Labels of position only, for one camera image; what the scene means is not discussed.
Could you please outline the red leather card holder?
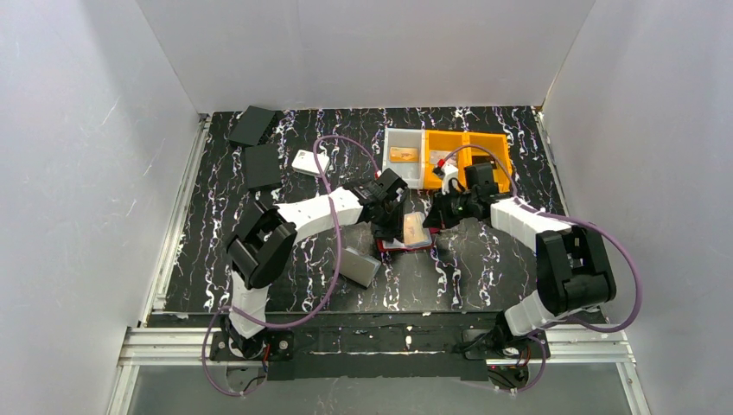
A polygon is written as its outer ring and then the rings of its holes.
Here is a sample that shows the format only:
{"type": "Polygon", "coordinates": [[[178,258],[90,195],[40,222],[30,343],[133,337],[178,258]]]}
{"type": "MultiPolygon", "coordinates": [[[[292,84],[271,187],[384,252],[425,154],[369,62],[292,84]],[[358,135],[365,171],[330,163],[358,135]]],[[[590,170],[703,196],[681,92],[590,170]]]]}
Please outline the red leather card holder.
{"type": "Polygon", "coordinates": [[[422,212],[405,214],[402,239],[376,239],[377,248],[380,252],[411,252],[432,247],[438,230],[423,227],[424,220],[422,212]]]}

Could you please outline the orange credit card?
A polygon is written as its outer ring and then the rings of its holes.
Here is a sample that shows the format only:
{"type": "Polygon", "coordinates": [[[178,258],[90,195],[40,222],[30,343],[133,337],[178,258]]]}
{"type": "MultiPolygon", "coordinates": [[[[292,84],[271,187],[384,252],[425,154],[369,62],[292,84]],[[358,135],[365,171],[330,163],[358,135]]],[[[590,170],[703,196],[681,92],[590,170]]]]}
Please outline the orange credit card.
{"type": "Polygon", "coordinates": [[[404,241],[408,249],[418,249],[432,244],[429,228],[423,227],[425,215],[422,212],[406,214],[404,218],[404,241]]]}
{"type": "Polygon", "coordinates": [[[391,163],[418,163],[420,161],[420,149],[392,146],[389,148],[389,161],[391,163]]]}

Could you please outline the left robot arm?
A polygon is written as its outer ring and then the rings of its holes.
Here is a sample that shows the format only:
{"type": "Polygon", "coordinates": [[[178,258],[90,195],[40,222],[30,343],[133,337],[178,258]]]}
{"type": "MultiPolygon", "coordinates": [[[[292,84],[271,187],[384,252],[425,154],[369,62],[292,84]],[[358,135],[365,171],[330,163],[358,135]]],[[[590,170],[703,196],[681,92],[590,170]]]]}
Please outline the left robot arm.
{"type": "Polygon", "coordinates": [[[328,195],[266,206],[250,201],[241,222],[225,243],[231,261],[232,299],[221,323],[231,346],[241,354],[258,349],[265,329],[270,285],[303,239],[342,226],[367,223],[382,252],[409,252],[432,247],[435,229],[423,226],[424,214],[404,211],[407,183],[393,170],[375,179],[360,179],[328,195]]]}

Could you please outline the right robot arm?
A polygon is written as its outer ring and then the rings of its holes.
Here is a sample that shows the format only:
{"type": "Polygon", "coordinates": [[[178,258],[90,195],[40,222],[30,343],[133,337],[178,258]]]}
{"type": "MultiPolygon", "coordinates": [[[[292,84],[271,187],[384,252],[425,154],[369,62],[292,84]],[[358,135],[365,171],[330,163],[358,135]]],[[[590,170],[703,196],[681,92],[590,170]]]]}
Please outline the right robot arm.
{"type": "Polygon", "coordinates": [[[433,169],[442,184],[435,193],[432,214],[437,227],[452,228],[476,219],[509,234],[532,250],[536,259],[536,289],[502,311],[494,326],[475,339],[496,352],[524,351],[531,335],[578,311],[615,298],[616,287],[599,232],[555,218],[510,194],[502,194],[490,164],[458,169],[440,161],[433,169]]]}

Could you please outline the silver metal card case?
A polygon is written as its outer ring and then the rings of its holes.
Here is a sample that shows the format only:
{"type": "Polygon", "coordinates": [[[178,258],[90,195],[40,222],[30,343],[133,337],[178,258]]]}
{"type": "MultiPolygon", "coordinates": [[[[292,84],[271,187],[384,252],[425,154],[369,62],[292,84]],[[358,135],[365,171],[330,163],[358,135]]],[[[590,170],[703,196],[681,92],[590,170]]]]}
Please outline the silver metal card case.
{"type": "Polygon", "coordinates": [[[380,267],[381,262],[374,257],[362,254],[352,247],[341,249],[339,275],[364,289],[372,285],[380,267]]]}

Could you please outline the orange credit card in bin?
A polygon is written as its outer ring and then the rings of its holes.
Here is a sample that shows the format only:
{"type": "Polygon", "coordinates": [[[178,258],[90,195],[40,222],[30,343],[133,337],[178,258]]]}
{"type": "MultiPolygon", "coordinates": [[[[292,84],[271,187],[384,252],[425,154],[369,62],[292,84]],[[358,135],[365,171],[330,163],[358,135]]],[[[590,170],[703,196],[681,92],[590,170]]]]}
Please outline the orange credit card in bin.
{"type": "Polygon", "coordinates": [[[391,163],[418,163],[420,161],[420,149],[392,146],[389,148],[389,161],[391,163]]]}

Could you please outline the silver VIP credit card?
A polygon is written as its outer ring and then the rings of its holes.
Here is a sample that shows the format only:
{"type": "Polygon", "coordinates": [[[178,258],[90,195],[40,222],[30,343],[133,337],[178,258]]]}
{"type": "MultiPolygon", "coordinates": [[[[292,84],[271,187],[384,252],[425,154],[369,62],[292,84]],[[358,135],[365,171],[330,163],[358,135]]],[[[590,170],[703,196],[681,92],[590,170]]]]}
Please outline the silver VIP credit card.
{"type": "Polygon", "coordinates": [[[446,164],[456,166],[456,158],[457,154],[449,157],[449,151],[431,150],[428,153],[428,160],[432,165],[437,165],[441,160],[444,160],[446,164]]]}

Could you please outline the white plastic bin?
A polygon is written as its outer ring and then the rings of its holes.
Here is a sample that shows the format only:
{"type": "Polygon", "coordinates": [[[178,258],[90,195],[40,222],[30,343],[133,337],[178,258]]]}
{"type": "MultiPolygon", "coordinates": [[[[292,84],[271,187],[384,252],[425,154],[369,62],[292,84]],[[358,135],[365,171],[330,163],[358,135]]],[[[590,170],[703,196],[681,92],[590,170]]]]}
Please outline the white plastic bin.
{"type": "Polygon", "coordinates": [[[425,131],[386,128],[382,169],[397,173],[410,189],[424,189],[425,131]]]}

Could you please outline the yellow middle plastic bin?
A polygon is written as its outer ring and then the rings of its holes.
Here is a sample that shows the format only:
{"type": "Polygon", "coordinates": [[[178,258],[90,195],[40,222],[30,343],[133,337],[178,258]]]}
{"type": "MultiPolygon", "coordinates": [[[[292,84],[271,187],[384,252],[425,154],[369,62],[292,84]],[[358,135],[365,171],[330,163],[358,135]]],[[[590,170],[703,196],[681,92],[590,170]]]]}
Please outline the yellow middle plastic bin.
{"type": "MultiPolygon", "coordinates": [[[[436,163],[444,159],[451,151],[467,143],[467,135],[462,132],[426,130],[423,145],[424,179],[421,189],[440,189],[442,181],[433,173],[436,163]]],[[[470,156],[470,149],[463,149],[445,162],[458,169],[458,180],[464,187],[467,186],[464,169],[470,165],[470,156]]]]}

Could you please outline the white square device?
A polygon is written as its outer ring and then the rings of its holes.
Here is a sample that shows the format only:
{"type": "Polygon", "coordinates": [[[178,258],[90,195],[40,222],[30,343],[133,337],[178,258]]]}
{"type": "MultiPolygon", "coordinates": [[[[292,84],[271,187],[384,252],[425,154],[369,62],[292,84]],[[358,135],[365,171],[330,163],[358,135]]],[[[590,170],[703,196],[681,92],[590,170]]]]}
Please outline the white square device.
{"type": "Polygon", "coordinates": [[[297,173],[319,176],[321,171],[326,172],[328,170],[329,165],[330,158],[326,154],[299,150],[293,157],[290,166],[297,173]]]}

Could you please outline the black box near device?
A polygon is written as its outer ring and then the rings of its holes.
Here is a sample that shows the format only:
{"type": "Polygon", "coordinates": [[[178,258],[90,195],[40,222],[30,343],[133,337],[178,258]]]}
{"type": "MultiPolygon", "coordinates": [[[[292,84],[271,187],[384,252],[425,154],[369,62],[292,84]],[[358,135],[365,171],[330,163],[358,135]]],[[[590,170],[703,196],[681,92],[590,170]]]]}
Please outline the black box near device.
{"type": "Polygon", "coordinates": [[[279,152],[276,144],[245,148],[245,184],[249,191],[269,191],[282,187],[279,152]]]}

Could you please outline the black box far corner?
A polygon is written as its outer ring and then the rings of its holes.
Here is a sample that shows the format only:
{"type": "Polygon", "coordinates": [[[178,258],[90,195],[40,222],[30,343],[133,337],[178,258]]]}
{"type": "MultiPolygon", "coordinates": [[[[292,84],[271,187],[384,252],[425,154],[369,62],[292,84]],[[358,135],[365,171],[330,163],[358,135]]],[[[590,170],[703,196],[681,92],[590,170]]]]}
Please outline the black box far corner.
{"type": "Polygon", "coordinates": [[[228,142],[244,148],[260,145],[272,134],[282,116],[280,111],[250,105],[240,114],[228,142]]]}

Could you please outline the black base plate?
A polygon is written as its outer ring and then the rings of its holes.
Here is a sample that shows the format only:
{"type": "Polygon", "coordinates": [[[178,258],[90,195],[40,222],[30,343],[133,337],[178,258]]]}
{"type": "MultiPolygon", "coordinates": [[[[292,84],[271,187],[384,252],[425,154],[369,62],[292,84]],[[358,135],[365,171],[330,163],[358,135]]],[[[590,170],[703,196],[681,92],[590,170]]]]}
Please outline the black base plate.
{"type": "Polygon", "coordinates": [[[324,313],[290,329],[264,329],[258,349],[241,354],[218,318],[207,358],[252,364],[268,380],[446,377],[484,381],[490,367],[524,369],[550,357],[545,335],[524,351],[496,352],[475,338],[494,326],[496,312],[324,313]]]}

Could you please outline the aluminium frame rail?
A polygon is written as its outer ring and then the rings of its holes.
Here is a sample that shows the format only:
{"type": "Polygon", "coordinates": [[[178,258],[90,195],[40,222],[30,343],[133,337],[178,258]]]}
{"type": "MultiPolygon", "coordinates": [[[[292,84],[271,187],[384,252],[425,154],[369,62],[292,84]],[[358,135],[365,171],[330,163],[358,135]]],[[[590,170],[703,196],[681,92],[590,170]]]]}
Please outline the aluminium frame rail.
{"type": "Polygon", "coordinates": [[[468,361],[444,327],[314,327],[290,361],[201,362],[202,328],[132,329],[119,358],[110,414],[647,414],[622,333],[547,331],[529,389],[511,391],[513,363],[468,361]]]}

